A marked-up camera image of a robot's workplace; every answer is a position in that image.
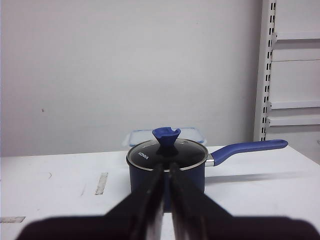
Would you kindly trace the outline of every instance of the blue saucepan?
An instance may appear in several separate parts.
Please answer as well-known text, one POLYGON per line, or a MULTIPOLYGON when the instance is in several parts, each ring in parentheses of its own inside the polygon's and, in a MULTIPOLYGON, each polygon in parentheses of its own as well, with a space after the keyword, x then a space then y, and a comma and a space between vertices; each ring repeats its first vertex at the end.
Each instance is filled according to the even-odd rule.
POLYGON ((178 138, 181 130, 161 127, 152 131, 156 140, 142 142, 133 147, 126 156, 130 170, 131 191, 139 186, 157 164, 164 168, 164 211, 170 212, 169 169, 175 162, 202 191, 205 190, 205 167, 217 166, 238 153, 281 149, 288 145, 285 140, 266 140, 235 143, 212 153, 202 144, 178 138))

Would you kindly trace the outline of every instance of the blue lid knob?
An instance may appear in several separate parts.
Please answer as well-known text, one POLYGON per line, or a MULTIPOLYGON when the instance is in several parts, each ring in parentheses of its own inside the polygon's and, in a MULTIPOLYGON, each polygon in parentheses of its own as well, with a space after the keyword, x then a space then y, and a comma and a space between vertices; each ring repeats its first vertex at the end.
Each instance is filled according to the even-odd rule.
POLYGON ((175 131, 171 127, 159 127, 152 131, 153 136, 158 140, 162 147, 168 148, 175 144, 181 130, 177 128, 175 131))

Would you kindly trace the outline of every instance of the white table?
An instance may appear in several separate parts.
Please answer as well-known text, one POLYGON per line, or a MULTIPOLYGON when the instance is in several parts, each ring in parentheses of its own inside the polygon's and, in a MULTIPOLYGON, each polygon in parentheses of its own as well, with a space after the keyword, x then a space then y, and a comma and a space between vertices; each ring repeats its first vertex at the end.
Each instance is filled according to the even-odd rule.
MULTIPOLYGON (((209 151, 219 146, 208 147, 209 151)), ((104 215, 130 193, 125 151, 1 158, 1 216, 25 216, 2 223, 1 239, 52 216, 104 215), (108 172, 102 195, 95 195, 108 172)), ((205 193, 235 216, 288 216, 320 232, 320 165, 290 146, 240 153, 205 170, 205 193)), ((174 239, 171 214, 162 239, 174 239)))

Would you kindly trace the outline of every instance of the pot lid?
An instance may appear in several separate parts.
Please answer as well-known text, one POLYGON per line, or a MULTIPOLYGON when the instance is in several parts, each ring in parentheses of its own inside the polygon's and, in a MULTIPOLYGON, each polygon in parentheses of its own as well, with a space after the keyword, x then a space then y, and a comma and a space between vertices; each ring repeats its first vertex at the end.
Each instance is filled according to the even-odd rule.
POLYGON ((180 129, 161 127, 152 131, 157 140, 142 142, 127 154, 127 161, 143 170, 152 171, 157 164, 162 164, 168 172, 171 163, 177 163, 181 170, 188 170, 204 163, 208 150, 192 140, 180 139, 180 129))

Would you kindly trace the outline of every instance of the white wall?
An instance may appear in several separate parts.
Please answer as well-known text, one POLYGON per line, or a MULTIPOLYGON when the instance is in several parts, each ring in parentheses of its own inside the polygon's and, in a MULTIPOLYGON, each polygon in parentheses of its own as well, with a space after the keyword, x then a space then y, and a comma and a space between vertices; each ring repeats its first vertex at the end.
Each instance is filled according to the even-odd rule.
POLYGON ((135 129, 253 138, 256 0, 2 0, 3 156, 126 149, 135 129))

